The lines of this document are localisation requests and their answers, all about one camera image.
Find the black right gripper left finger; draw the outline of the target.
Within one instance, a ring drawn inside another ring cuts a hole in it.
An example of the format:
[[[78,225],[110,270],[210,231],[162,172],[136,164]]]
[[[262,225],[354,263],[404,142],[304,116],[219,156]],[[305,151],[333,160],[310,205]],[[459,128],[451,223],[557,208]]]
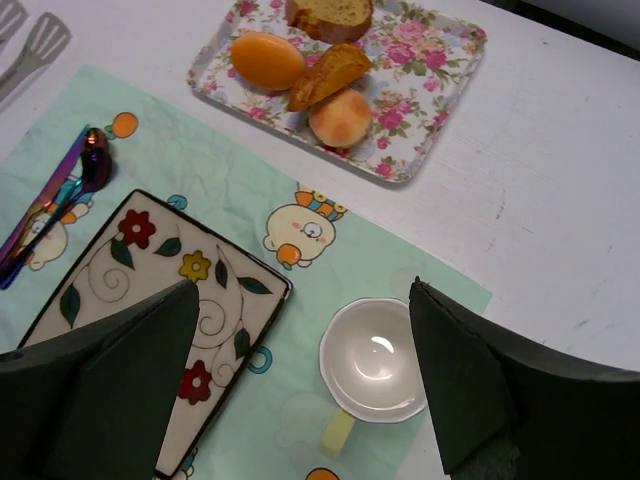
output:
[[[198,316],[182,281],[2,354],[2,478],[152,478]]]

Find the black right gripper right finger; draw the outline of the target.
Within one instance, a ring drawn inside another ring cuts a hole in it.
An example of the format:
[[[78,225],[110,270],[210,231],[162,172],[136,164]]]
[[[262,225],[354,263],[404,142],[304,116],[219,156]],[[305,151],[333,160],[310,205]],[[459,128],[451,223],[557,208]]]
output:
[[[410,319],[454,479],[635,479],[639,375],[534,342],[415,281]]]

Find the silver metal tongs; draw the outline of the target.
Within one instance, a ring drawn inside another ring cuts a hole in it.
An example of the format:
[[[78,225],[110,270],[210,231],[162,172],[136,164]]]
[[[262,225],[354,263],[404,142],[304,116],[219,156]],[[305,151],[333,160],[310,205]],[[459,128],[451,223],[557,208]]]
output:
[[[1,49],[28,18],[20,1],[1,2]],[[72,39],[67,25],[54,13],[41,14],[32,26],[16,59],[1,75],[1,102],[4,102],[30,75],[52,64]]]

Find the smooth orange oval bread roll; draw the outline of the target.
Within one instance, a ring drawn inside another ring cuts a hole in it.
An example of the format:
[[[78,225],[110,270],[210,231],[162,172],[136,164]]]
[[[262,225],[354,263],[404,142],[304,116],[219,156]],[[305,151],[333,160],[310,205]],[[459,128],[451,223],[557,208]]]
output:
[[[231,45],[234,70],[249,84],[273,91],[290,89],[306,72],[302,53],[288,40],[265,32],[249,32]]]

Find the dark orange bread wedge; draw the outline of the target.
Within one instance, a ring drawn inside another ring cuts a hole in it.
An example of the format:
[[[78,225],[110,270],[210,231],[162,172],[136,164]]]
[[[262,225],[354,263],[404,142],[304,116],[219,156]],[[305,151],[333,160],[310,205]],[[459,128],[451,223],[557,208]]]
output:
[[[365,52],[351,44],[328,48],[319,60],[293,85],[287,109],[306,110],[349,86],[372,68]]]

